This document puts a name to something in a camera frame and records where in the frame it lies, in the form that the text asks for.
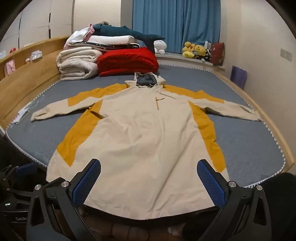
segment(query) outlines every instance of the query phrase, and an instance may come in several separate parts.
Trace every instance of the light switch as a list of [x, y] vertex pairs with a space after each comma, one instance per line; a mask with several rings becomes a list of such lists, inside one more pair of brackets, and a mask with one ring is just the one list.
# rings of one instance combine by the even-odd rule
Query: light switch
[[284, 49], [281, 49], [281, 57], [285, 58], [287, 55], [287, 51]]
[[289, 60], [289, 61], [292, 61], [293, 54], [287, 51], [287, 53], [286, 53], [286, 59]]

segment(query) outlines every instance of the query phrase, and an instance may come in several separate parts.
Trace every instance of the silver bolt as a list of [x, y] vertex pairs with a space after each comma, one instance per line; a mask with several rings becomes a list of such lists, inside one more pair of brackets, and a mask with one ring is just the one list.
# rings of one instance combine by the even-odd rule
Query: silver bolt
[[69, 182], [65, 181], [65, 182], [62, 182], [62, 187], [65, 188], [69, 185]]
[[260, 185], [257, 185], [256, 188], [257, 188], [259, 191], [263, 190], [263, 187], [260, 186]]
[[40, 188], [41, 188], [41, 185], [40, 184], [38, 184], [38, 185], [35, 186], [35, 190], [39, 190]]
[[229, 182], [229, 186], [232, 188], [235, 188], [237, 186], [237, 184], [235, 182]]

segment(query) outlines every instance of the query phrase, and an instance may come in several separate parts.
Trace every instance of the dark teal plush toy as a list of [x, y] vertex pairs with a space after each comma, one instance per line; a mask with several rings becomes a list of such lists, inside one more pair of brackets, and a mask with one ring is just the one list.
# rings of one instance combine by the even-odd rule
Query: dark teal plush toy
[[155, 54], [154, 50], [154, 41], [156, 40], [163, 40], [164, 37], [157, 35], [157, 34], [142, 34], [138, 31], [131, 30], [126, 26], [123, 27], [113, 27], [110, 25], [103, 25], [101, 23], [97, 23], [93, 25], [95, 32], [92, 35], [97, 36], [125, 36], [130, 35], [133, 36], [135, 39], [143, 41], [146, 47]]

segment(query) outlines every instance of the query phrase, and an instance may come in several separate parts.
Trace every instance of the gray mattress cover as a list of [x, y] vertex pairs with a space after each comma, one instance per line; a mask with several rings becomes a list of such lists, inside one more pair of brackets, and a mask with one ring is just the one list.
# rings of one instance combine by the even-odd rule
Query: gray mattress cover
[[[247, 106], [235, 91], [211, 72], [160, 65], [159, 74], [169, 85], [203, 90], [211, 96]], [[23, 153], [46, 167], [58, 144], [84, 111], [34, 122], [30, 121], [32, 113], [79, 92], [132, 79], [132, 75], [124, 75], [60, 81], [37, 97], [29, 106], [30, 113], [19, 124], [10, 125], [6, 134]], [[208, 116], [215, 124], [217, 143], [224, 154], [230, 180], [240, 186], [249, 186], [282, 170], [285, 165], [283, 154], [263, 122]]]

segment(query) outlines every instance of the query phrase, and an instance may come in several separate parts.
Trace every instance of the blue gripper pad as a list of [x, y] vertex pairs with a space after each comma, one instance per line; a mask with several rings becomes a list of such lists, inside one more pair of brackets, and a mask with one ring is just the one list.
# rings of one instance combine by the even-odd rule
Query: blue gripper pad
[[209, 170], [209, 168], [212, 169], [212, 167], [209, 163], [206, 164], [202, 160], [197, 163], [197, 174], [214, 205], [222, 208], [225, 204], [225, 192]]
[[94, 186], [96, 180], [101, 174], [101, 163], [97, 159], [92, 159], [92, 163], [89, 163], [81, 172], [80, 181], [73, 187], [72, 190], [72, 203], [75, 207], [80, 207], [84, 204], [89, 192]]
[[33, 174], [37, 171], [37, 166], [34, 163], [29, 163], [20, 167], [15, 168], [15, 174], [17, 177], [25, 177]]

